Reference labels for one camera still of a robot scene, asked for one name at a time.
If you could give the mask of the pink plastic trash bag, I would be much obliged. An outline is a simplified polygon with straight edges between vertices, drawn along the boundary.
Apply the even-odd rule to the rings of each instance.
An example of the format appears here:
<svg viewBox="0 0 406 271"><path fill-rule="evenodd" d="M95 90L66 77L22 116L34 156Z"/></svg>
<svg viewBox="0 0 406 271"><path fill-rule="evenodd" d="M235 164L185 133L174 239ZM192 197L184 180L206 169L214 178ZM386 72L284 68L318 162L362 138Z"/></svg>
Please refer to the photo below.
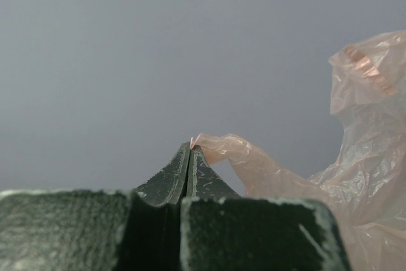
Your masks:
<svg viewBox="0 0 406 271"><path fill-rule="evenodd" d="M309 198L335 216L354 270L405 269L405 32L330 57L330 112L343 125L335 163L309 178L236 135L200 134L208 162L227 160L249 197Z"/></svg>

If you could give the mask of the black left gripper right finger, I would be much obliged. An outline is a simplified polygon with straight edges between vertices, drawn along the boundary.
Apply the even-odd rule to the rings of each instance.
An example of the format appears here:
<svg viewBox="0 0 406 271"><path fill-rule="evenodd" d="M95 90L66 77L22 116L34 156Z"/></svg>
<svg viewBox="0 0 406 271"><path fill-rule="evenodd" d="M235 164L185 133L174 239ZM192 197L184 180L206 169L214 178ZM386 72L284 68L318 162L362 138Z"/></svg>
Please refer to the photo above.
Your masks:
<svg viewBox="0 0 406 271"><path fill-rule="evenodd" d="M190 152L180 208L182 270L349 270L337 223L308 199L239 196Z"/></svg>

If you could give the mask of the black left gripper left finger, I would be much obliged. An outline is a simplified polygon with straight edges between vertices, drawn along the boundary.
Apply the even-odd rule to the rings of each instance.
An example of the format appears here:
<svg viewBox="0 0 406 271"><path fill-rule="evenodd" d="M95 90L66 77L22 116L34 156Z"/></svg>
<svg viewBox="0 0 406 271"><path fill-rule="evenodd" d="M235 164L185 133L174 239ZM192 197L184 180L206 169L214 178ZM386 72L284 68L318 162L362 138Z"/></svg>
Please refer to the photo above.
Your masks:
<svg viewBox="0 0 406 271"><path fill-rule="evenodd" d="M177 270L189 157L131 190L1 192L1 269Z"/></svg>

